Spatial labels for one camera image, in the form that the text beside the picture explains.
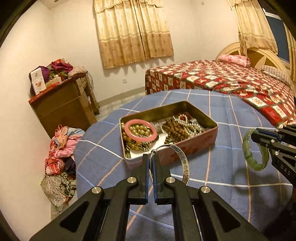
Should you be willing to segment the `pink jade bangle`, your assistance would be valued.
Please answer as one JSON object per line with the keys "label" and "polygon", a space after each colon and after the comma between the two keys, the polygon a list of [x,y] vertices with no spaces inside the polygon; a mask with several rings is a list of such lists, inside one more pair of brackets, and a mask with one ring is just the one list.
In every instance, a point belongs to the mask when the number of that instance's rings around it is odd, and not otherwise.
{"label": "pink jade bangle", "polygon": [[126,122],[124,132],[136,142],[153,142],[158,137],[155,126],[141,119],[133,119]]}

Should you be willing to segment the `silver mesh watch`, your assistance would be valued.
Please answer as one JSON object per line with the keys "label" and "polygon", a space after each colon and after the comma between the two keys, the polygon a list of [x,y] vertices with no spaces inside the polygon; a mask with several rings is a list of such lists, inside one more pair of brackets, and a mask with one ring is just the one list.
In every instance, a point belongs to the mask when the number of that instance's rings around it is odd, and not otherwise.
{"label": "silver mesh watch", "polygon": [[204,130],[203,126],[201,126],[195,118],[190,119],[188,123],[191,124],[198,131]]}

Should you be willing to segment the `red patchwork bed quilt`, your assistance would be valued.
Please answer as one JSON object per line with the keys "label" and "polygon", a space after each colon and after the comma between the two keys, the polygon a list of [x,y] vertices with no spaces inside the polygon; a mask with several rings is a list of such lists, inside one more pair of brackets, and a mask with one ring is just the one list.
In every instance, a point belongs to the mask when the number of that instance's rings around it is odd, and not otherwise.
{"label": "red patchwork bed quilt", "polygon": [[239,97],[275,127],[295,124],[292,90],[281,81],[252,68],[215,60],[158,66],[145,72],[145,91],[205,89]]}

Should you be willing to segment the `blue plaid tablecloth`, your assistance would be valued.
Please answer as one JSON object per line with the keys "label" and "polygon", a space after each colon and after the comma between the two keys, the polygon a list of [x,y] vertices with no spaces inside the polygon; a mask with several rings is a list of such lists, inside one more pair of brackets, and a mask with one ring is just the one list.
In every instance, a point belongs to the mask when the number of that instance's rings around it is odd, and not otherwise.
{"label": "blue plaid tablecloth", "polygon": [[130,175],[123,158],[119,120],[127,115],[179,101],[188,101],[218,124],[215,145],[189,156],[192,187],[209,186],[269,240],[295,240],[288,225],[295,218],[292,185],[272,165],[256,172],[245,163],[242,139],[253,128],[273,125],[256,109],[232,95],[207,90],[174,90],[142,96],[119,104],[98,119],[77,144],[77,194],[94,186],[109,188]]}

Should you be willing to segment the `striped pillow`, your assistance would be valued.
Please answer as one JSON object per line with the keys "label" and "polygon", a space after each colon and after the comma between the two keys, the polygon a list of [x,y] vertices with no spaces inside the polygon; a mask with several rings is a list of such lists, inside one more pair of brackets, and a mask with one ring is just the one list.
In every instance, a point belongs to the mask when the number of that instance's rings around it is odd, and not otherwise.
{"label": "striped pillow", "polygon": [[262,65],[260,67],[260,70],[269,75],[270,77],[273,77],[279,81],[281,81],[282,83],[286,84],[287,86],[291,86],[292,82],[290,77],[284,73],[283,71],[279,70],[276,67],[273,66],[269,66],[269,65]]}

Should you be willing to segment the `printed paper tin liner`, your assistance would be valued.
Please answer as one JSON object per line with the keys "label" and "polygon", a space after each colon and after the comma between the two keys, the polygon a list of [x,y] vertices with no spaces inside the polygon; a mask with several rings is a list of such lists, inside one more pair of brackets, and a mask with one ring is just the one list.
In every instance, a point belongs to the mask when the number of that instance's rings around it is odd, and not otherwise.
{"label": "printed paper tin liner", "polygon": [[125,123],[123,123],[123,121],[120,123],[121,140],[124,147],[125,158],[138,158],[142,154],[150,153],[151,150],[156,149],[164,144],[166,137],[168,136],[168,133],[165,132],[162,128],[162,125],[165,123],[165,119],[156,120],[150,123],[155,126],[158,132],[158,137],[153,142],[136,142],[132,140],[124,132]]}

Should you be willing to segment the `pink rectangular tin box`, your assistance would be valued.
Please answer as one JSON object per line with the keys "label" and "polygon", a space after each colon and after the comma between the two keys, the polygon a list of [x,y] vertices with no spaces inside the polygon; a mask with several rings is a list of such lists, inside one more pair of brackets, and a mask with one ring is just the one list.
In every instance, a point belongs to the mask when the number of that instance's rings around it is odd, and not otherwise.
{"label": "pink rectangular tin box", "polygon": [[[188,123],[192,118],[195,118],[203,126],[203,131],[196,130]],[[157,150],[162,165],[172,164],[179,159],[174,150],[168,147],[169,144],[178,146],[186,156],[190,156],[214,145],[218,133],[217,122],[188,101],[179,101],[122,117],[119,120],[119,125],[122,121],[126,123],[133,119],[141,119],[149,123],[165,119],[162,128],[168,133],[168,136],[162,146],[154,149]],[[127,159],[124,156],[124,159],[130,169],[142,164],[142,155],[135,159]]]}

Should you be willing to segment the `pile of colourful clothes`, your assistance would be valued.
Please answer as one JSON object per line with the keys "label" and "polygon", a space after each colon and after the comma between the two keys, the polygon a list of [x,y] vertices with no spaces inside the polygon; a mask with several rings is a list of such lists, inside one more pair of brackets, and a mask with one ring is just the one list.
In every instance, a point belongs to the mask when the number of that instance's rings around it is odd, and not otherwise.
{"label": "pile of colourful clothes", "polygon": [[76,192],[74,150],[84,135],[80,128],[59,125],[51,138],[41,188],[55,208],[68,205]]}

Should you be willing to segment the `cream wooden headboard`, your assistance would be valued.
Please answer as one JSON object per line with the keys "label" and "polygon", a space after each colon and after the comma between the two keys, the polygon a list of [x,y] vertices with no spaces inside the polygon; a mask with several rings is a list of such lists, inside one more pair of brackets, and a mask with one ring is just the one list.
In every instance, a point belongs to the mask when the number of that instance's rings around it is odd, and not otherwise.
{"label": "cream wooden headboard", "polygon": [[[232,43],[225,47],[216,57],[218,60],[221,55],[242,55],[240,43]],[[260,69],[263,65],[273,66],[282,72],[289,74],[287,65],[274,52],[267,49],[250,48],[247,50],[247,57],[250,59],[251,67]]]}

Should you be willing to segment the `beige curtain at right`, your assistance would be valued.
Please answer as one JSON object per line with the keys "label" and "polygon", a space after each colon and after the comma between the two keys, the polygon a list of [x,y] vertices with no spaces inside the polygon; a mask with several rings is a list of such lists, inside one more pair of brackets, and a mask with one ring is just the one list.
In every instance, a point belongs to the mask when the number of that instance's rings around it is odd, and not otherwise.
{"label": "beige curtain at right", "polygon": [[266,49],[278,54],[275,37],[257,0],[229,0],[238,25],[240,48],[244,56],[248,49]]}

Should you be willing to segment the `brown wooden desk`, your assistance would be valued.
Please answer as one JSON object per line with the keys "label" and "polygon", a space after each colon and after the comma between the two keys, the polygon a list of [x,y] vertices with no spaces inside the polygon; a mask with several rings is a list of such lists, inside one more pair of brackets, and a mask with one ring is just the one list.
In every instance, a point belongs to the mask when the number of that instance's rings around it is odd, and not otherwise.
{"label": "brown wooden desk", "polygon": [[30,104],[49,137],[58,125],[86,131],[99,108],[86,73],[76,74]]}

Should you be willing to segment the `white product box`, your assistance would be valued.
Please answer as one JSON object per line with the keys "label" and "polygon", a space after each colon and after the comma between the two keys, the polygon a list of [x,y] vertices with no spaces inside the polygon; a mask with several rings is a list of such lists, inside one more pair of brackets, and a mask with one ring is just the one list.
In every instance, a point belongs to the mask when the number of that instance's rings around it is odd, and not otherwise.
{"label": "white product box", "polygon": [[30,73],[31,84],[34,90],[34,93],[38,95],[40,92],[46,89],[45,81],[42,74],[42,69],[37,68]]}

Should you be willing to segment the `magenta cloth on desk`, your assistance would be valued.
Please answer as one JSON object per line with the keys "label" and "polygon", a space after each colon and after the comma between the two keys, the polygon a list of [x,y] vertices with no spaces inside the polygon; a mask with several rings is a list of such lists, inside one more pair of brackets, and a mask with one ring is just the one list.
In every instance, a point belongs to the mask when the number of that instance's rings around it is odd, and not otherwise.
{"label": "magenta cloth on desk", "polygon": [[62,71],[69,73],[70,71],[73,70],[73,66],[71,64],[63,63],[63,62],[52,62],[51,67],[56,73],[60,73]]}

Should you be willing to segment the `purple cloth bundle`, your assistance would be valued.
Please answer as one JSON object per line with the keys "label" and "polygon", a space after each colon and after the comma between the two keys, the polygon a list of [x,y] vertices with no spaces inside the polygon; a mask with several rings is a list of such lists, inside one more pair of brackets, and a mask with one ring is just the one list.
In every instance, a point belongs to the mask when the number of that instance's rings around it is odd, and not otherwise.
{"label": "purple cloth bundle", "polygon": [[48,67],[45,67],[45,66],[39,66],[39,68],[41,68],[44,82],[45,83],[48,82],[49,81],[49,76],[50,76],[50,70],[49,70],[49,68]]}

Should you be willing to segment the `beige patterned window curtain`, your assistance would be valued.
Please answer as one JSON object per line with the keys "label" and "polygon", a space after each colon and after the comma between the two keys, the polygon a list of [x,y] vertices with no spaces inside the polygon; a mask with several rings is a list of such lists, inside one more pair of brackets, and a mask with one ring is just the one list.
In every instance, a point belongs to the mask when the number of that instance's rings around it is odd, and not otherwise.
{"label": "beige patterned window curtain", "polygon": [[105,69],[174,55],[162,1],[94,1],[93,6]]}

